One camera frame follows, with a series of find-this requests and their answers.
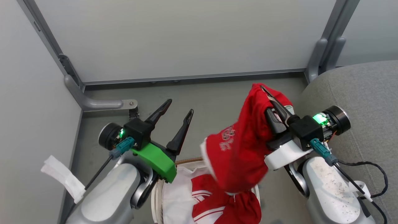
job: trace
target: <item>gray fabric chair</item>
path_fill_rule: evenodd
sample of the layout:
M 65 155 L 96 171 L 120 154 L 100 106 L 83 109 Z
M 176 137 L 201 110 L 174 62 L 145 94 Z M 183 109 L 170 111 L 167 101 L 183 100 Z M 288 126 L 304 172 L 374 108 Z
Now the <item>gray fabric chair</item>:
M 342 107 L 351 121 L 351 129 L 330 142 L 333 154 L 346 162 L 371 161 L 386 171 L 387 193 L 374 201 L 387 215 L 388 223 L 398 223 L 398 61 L 327 71 L 307 86 L 295 112 L 314 115 L 331 105 Z M 364 181 L 371 194 L 382 191 L 384 179 L 377 168 L 343 168 L 354 180 Z M 382 223 L 373 205 L 365 204 L 376 223 Z

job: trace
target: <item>white strap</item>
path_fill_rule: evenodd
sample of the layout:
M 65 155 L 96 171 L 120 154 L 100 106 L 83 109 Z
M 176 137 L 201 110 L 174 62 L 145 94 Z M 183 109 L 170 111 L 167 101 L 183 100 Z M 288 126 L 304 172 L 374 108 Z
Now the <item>white strap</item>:
M 199 215 L 197 215 L 196 217 L 193 217 L 193 220 L 195 221 L 195 223 L 197 224 L 201 224 L 201 223 L 214 223 L 223 213 L 225 206 L 219 207 L 219 208 L 213 208 L 210 210 L 207 210 Z
M 362 188 L 362 190 L 365 192 L 365 194 L 363 196 L 365 196 L 366 199 L 368 199 L 368 201 L 372 202 L 373 199 L 371 198 L 371 194 L 368 190 L 368 187 L 366 186 L 366 184 L 362 181 L 354 181 L 360 188 Z M 348 183 L 348 189 L 351 192 L 355 192 L 355 191 L 359 191 L 351 182 Z
M 217 181 L 216 174 L 215 174 L 215 172 L 214 172 L 214 170 L 213 170 L 213 167 L 211 166 L 211 162 L 210 162 L 209 156 L 207 155 L 206 140 L 207 140 L 207 138 L 205 138 L 205 140 L 203 141 L 203 143 L 200 144 L 200 150 L 201 150 L 201 152 L 202 152 L 202 158 L 203 158 L 203 161 L 205 162 L 207 168 L 209 169 L 210 174 L 213 176 L 214 180 Z
M 79 203 L 83 198 L 86 190 L 84 189 L 82 182 L 80 182 L 64 164 L 52 155 L 44 161 L 44 166 L 40 171 L 52 176 L 58 182 L 63 184 L 74 199 L 75 204 Z

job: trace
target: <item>red cloth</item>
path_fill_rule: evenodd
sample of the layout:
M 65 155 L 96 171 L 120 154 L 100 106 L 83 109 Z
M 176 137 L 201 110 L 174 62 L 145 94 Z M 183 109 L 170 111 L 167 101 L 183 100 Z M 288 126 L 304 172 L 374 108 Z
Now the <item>red cloth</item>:
M 210 196 L 193 206 L 192 217 L 196 224 L 258 224 L 261 208 L 251 191 L 230 196 L 222 191 L 210 174 L 191 179 L 192 197 L 211 190 Z
M 220 188 L 238 193 L 254 187 L 268 171 L 264 156 L 270 154 L 266 142 L 272 139 L 264 112 L 273 107 L 267 95 L 253 84 L 238 121 L 218 134 L 207 137 L 202 156 Z M 266 87 L 284 106 L 291 102 L 280 92 Z

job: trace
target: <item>teal connector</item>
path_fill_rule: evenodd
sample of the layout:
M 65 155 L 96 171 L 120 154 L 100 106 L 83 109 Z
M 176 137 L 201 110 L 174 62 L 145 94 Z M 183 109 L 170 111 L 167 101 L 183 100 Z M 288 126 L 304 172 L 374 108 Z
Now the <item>teal connector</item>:
M 116 145 L 116 148 L 114 148 L 112 151 L 109 152 L 109 156 L 113 156 L 112 159 L 117 159 L 123 153 L 127 152 L 134 146 L 135 140 L 132 137 L 127 137 L 123 141 L 121 141 L 118 145 Z
M 314 138 L 310 141 L 310 146 L 312 147 L 312 149 L 318 153 L 320 156 L 322 156 L 322 158 L 325 159 L 325 162 L 329 165 L 329 166 L 333 166 L 334 163 L 337 163 L 337 158 L 336 156 L 332 155 L 330 153 L 330 150 L 328 150 L 325 145 L 322 144 L 321 141 L 319 141 L 319 139 Z

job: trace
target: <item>white wall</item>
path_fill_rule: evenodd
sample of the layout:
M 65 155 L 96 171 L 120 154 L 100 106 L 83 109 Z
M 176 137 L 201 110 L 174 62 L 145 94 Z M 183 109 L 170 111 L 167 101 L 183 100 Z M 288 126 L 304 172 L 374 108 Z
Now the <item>white wall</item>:
M 398 60 L 398 1 L 360 0 L 343 36 L 338 66 Z
M 35 0 L 83 82 L 303 69 L 336 0 Z
M 70 164 L 81 109 L 15 0 L 0 1 L 0 223 L 55 224 L 63 186 L 40 172 Z

